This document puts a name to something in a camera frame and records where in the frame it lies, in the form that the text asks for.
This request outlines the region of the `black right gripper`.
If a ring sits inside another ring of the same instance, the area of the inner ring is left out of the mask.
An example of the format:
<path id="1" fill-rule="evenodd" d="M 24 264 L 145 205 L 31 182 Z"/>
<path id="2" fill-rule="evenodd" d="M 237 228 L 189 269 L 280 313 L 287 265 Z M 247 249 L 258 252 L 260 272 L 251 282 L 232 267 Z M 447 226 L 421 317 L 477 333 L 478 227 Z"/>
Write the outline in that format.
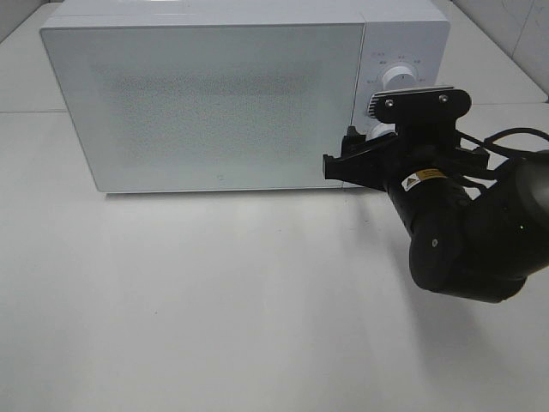
<path id="1" fill-rule="evenodd" d="M 471 108 L 468 92 L 452 86 L 408 88 L 372 95 L 367 114 L 384 124 L 429 124 L 456 121 Z M 377 191 L 387 191 L 404 223 L 459 223 L 472 202 L 466 193 L 467 172 L 486 167 L 482 148 L 439 142 L 408 147 L 394 131 L 374 139 L 349 126 L 341 155 L 323 155 L 323 177 Z"/>

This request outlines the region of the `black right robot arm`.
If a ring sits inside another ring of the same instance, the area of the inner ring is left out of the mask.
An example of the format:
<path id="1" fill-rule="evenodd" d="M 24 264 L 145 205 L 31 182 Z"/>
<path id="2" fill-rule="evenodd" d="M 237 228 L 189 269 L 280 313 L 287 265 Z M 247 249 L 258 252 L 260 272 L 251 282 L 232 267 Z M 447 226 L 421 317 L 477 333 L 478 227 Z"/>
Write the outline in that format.
<path id="1" fill-rule="evenodd" d="M 452 87 L 375 93 L 369 116 L 394 130 L 349 127 L 323 175 L 389 196 L 418 287 L 498 303 L 548 265 L 548 153 L 501 146 L 507 130 L 464 148 L 455 124 L 471 105 Z"/>

